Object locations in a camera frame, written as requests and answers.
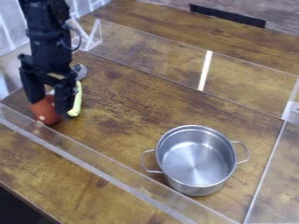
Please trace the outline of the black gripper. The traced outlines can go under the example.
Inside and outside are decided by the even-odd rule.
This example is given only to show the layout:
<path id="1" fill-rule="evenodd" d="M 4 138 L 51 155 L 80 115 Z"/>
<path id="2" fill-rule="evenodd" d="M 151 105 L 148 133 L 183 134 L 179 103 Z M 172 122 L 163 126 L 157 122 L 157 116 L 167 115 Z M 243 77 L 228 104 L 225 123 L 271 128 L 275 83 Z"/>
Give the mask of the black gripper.
<path id="1" fill-rule="evenodd" d="M 31 104 L 39 102 L 44 96 L 44 85 L 55 87 L 53 103 L 59 115 L 67 113 L 73 106 L 76 95 L 77 74 L 68 61 L 48 63 L 45 60 L 33 60 L 32 55 L 20 54 L 21 62 L 19 71 L 25 92 Z"/>

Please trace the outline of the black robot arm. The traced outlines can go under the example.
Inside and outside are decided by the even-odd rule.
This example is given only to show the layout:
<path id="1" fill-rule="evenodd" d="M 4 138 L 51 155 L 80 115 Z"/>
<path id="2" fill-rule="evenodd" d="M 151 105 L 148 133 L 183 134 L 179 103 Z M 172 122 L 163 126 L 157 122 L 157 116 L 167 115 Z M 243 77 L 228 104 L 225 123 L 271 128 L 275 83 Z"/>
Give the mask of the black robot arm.
<path id="1" fill-rule="evenodd" d="M 32 54 L 20 54 L 19 68 L 23 89 L 31 104 L 45 97 L 45 85 L 55 89 L 57 115 L 72 109 L 77 74 L 71 68 L 71 18 L 64 0 L 19 0 L 27 22 L 25 34 Z"/>

